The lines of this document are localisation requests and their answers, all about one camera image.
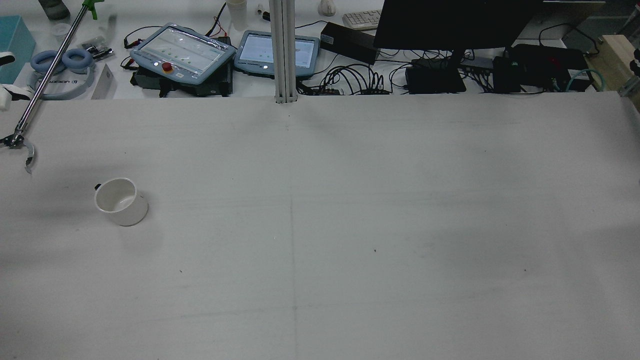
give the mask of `keyboard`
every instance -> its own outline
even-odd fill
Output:
[[[380,12],[378,10],[367,10],[363,12],[346,13],[342,16],[344,25],[356,30],[372,30],[378,28],[378,20],[380,20]]]

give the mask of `touchscreen tablet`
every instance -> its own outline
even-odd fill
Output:
[[[176,24],[167,24],[130,52],[138,65],[179,83],[205,81],[236,50]]]
[[[320,39],[296,36],[296,78],[310,78],[316,69]],[[256,76],[274,77],[271,33],[247,30],[234,58],[234,67]]]

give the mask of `monitor stand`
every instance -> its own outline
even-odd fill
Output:
[[[465,92],[465,86],[458,67],[466,49],[455,49],[449,59],[434,63],[433,60],[413,61],[404,76],[409,94],[442,94]]]

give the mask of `teal box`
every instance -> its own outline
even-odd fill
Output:
[[[11,51],[15,61],[0,66],[0,84],[13,84],[25,63],[31,62],[36,42],[20,15],[0,17],[0,53]]]

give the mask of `white cup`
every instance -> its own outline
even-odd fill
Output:
[[[246,0],[228,0],[227,8],[231,14],[231,24],[238,31],[246,30]]]
[[[71,25],[66,22],[59,22],[51,28],[51,33],[56,37],[56,40],[62,44],[62,41],[64,41],[67,34],[69,34],[69,30],[71,30]]]
[[[148,202],[136,185],[126,177],[117,177],[96,186],[95,207],[118,225],[135,225],[147,214]]]

